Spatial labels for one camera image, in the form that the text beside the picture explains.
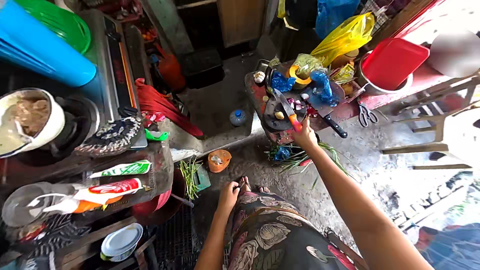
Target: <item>metal pot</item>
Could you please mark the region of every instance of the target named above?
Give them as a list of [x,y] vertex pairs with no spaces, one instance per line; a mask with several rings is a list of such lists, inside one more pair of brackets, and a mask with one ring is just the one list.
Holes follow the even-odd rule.
[[413,83],[413,74],[410,73],[408,75],[407,79],[403,81],[395,90],[385,90],[381,89],[380,87],[374,85],[364,74],[363,70],[361,68],[363,61],[372,53],[372,51],[369,51],[365,53],[362,58],[360,58],[360,63],[358,65],[357,72],[355,74],[356,77],[358,77],[357,82],[362,88],[365,88],[365,92],[367,92],[370,96],[379,96],[379,95],[386,95],[386,94],[398,94],[402,92],[403,90],[408,89],[410,86],[412,86]]
[[[48,102],[48,119],[34,136],[26,136],[10,114],[12,106],[24,98],[44,99]],[[65,125],[63,109],[53,96],[39,88],[22,88],[0,98],[0,158],[39,148],[60,134]]]

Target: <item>orange knife handle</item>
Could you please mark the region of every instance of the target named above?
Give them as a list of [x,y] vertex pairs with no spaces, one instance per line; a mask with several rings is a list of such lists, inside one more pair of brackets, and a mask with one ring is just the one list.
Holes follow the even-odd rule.
[[288,117],[288,119],[290,119],[290,123],[292,123],[292,126],[293,126],[293,130],[295,130],[295,132],[300,132],[301,131],[301,128],[302,128],[302,125],[301,123],[297,120],[297,115],[296,114],[292,114]]

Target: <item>floral skirt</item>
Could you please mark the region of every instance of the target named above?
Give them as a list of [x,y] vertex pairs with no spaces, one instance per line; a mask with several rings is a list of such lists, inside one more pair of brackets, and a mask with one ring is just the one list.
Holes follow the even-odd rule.
[[234,208],[228,270],[354,270],[291,203],[274,193],[242,193]]

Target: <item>foot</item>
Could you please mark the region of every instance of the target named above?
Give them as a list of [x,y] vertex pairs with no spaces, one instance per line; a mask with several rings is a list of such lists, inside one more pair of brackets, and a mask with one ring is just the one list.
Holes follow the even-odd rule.
[[270,189],[266,186],[256,186],[258,188],[258,192],[270,192]]
[[240,186],[242,186],[240,188],[240,192],[252,191],[252,189],[250,188],[250,183],[248,182],[248,177],[247,176],[243,176],[240,179],[239,184],[240,184]]

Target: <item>black knife handle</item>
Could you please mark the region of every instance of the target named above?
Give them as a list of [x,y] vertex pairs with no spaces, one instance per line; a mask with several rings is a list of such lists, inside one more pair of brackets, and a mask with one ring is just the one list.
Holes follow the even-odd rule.
[[324,120],[325,122],[327,122],[327,124],[329,126],[332,127],[332,129],[338,134],[340,135],[340,137],[342,138],[346,138],[348,136],[348,133],[346,131],[344,131],[340,125],[338,125],[335,121],[333,121],[332,117],[330,116],[330,114],[327,114],[325,117],[324,117]]

